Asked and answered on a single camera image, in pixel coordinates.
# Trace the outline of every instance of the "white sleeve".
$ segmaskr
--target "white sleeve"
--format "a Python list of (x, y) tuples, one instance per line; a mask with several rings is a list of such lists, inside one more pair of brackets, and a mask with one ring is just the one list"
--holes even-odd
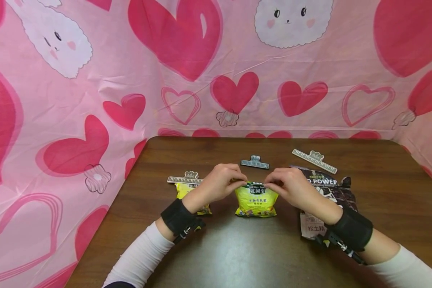
[(392, 288), (432, 288), (432, 268), (404, 246), (389, 261), (368, 267)]
[(135, 288), (142, 288), (173, 246), (174, 243), (165, 239), (153, 222), (120, 256), (103, 287), (113, 282), (123, 281)]

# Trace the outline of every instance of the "wrist strap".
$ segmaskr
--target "wrist strap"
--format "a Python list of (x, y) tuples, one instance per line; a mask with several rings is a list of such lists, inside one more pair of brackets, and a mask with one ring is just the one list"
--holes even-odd
[(335, 225), (325, 224), (325, 227), (355, 252), (365, 251), (373, 235), (373, 223), (347, 206), (343, 207), (342, 217)]
[(165, 225), (173, 232), (175, 244), (185, 239), (189, 232), (200, 230), (206, 224), (202, 219), (195, 217), (183, 205), (182, 200), (176, 199), (161, 214)]

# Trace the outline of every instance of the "pink fabric wall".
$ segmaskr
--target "pink fabric wall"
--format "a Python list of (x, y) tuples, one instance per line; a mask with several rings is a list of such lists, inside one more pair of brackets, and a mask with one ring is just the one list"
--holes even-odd
[(432, 0), (0, 0), (0, 287), (62, 287), (156, 135), (390, 139), (432, 176)]

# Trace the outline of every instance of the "yellow bag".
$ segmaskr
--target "yellow bag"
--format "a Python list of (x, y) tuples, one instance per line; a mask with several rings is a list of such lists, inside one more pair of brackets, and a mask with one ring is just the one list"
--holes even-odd
[[(184, 198), (190, 191), (192, 191), (197, 185), (195, 184), (182, 184), (182, 183), (176, 183), (176, 189), (178, 191), (178, 194), (176, 196), (177, 199)], [(203, 206), (200, 210), (197, 211), (197, 215), (208, 215), (213, 214), (210, 210), (210, 204), (206, 204)]]
[(272, 217), (277, 212), (274, 204), (278, 194), (264, 188), (262, 183), (248, 182), (246, 186), (235, 189), (238, 200), (238, 209), (235, 215), (242, 217)]

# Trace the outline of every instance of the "clip with ruler marks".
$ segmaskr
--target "clip with ruler marks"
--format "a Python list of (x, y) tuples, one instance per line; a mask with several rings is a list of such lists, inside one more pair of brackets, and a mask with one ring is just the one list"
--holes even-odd
[(262, 163), (261, 157), (258, 155), (251, 155), (251, 160), (242, 160), (240, 165), (261, 168), (261, 169), (269, 169), (269, 164)]
[(320, 154), (320, 152), (315, 152), (315, 151), (311, 151), (309, 155), (307, 155), (304, 152), (299, 151), (298, 149), (294, 149), (292, 152), (293, 155), (296, 155), (297, 157), (304, 159), (312, 164), (314, 164), (315, 166), (318, 166), (320, 168), (322, 168), (323, 170), (326, 170), (332, 174), (336, 174), (338, 172), (338, 169), (326, 164), (325, 162), (322, 162), (323, 158), (325, 158), (325, 156), (323, 156), (322, 154)]
[(198, 178), (198, 173), (194, 171), (186, 171), (184, 177), (168, 177), (168, 183), (182, 183), (182, 184), (195, 184), (199, 185), (203, 182), (203, 179)]

